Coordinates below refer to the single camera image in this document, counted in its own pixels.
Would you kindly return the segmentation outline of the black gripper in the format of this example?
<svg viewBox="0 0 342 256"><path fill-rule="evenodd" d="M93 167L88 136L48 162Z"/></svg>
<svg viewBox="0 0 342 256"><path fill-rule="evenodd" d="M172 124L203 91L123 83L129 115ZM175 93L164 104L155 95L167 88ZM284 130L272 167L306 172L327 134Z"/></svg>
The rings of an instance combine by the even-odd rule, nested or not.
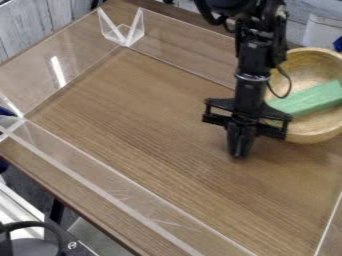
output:
<svg viewBox="0 0 342 256"><path fill-rule="evenodd" d="M207 98L202 121L227 129L230 154L240 158L248 156L256 136L286 139L292 117L264 101L268 76L235 77L235 96Z"/></svg>

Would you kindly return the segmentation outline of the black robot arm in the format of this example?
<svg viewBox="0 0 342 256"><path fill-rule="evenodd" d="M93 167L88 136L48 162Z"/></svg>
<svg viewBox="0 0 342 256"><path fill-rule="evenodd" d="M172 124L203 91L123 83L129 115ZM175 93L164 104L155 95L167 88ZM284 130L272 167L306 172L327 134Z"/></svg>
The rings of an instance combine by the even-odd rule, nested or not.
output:
<svg viewBox="0 0 342 256"><path fill-rule="evenodd" d="M283 139L290 114L264 101L271 91L271 71L287 58L286 28L288 12L284 0L194 0L196 8L214 25L235 19L235 96L208 98L202 120L224 127L230 154L248 156L255 137L264 135Z"/></svg>

